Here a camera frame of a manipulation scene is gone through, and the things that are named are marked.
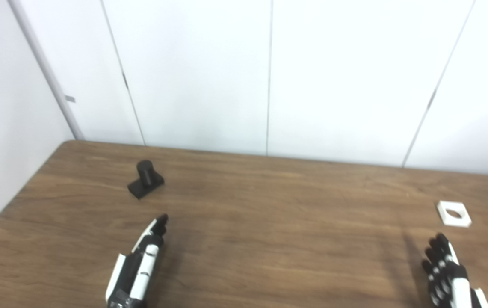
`white wall panel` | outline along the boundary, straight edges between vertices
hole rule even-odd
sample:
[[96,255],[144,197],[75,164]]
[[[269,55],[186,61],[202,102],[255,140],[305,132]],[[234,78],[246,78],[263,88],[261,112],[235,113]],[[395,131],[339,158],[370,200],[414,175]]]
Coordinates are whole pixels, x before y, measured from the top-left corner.
[[488,174],[488,0],[476,0],[406,167]]
[[275,0],[269,155],[400,166],[471,0]]
[[147,145],[265,154],[269,0],[105,0]]
[[37,43],[86,140],[143,144],[99,0],[12,0]]
[[0,212],[71,131],[8,2],[0,0]]

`white square with hole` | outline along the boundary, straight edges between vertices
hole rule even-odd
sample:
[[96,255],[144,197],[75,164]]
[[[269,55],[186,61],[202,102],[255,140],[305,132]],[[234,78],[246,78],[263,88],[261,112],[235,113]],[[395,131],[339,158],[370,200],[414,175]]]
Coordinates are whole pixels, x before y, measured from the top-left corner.
[[441,221],[446,226],[468,228],[472,224],[472,220],[464,204],[461,202],[439,201],[438,212],[440,213]]

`table surface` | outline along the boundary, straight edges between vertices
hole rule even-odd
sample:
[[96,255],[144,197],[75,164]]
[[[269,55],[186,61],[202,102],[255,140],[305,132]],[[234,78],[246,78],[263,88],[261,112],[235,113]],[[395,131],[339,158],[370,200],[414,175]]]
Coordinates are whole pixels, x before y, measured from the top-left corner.
[[[138,201],[142,159],[166,184]],[[440,199],[471,227],[443,226]],[[150,308],[430,307],[437,232],[488,298],[488,176],[66,142],[0,214],[0,307],[104,307],[117,254],[162,213]]]

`robotic hand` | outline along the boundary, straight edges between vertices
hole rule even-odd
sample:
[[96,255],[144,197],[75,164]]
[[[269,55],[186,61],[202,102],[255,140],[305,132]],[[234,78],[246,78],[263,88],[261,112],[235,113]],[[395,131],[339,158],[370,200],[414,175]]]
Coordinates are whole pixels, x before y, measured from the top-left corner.
[[465,267],[458,263],[445,235],[430,238],[422,267],[428,275],[428,293],[439,308],[488,308],[482,289],[471,289]]
[[107,308],[146,308],[145,292],[154,261],[166,233],[168,215],[154,219],[143,231],[129,255],[118,255],[105,300]]

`circular hole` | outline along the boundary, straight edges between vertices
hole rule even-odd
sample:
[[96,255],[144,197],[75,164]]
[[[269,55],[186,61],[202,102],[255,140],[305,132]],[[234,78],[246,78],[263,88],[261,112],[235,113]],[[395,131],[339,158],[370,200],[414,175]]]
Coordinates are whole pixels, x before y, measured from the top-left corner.
[[454,210],[447,209],[447,210],[445,210],[445,212],[447,212],[447,214],[449,214],[455,218],[462,218],[462,216],[459,213],[455,212]]

